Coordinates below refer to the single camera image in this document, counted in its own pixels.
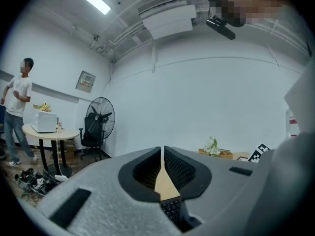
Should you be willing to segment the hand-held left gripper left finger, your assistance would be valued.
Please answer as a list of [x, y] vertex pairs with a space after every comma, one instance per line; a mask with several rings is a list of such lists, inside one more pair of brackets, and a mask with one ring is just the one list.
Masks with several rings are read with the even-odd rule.
[[161, 148], [90, 164], [46, 194], [29, 217], [49, 236], [179, 236], [160, 206]]

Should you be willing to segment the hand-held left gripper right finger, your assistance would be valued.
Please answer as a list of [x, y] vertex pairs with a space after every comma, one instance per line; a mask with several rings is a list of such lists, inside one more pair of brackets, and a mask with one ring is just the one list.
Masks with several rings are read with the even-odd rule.
[[245, 236], [270, 170], [270, 153], [257, 163], [164, 147], [164, 165], [180, 193], [174, 223], [187, 236]]

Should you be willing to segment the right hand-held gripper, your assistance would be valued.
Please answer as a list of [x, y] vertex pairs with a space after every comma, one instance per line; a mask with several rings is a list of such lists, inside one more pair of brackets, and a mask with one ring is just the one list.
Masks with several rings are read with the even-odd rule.
[[270, 148], [266, 146], [264, 143], [259, 144], [254, 152], [249, 156], [249, 162], [258, 162], [262, 154], [266, 151], [269, 151]]

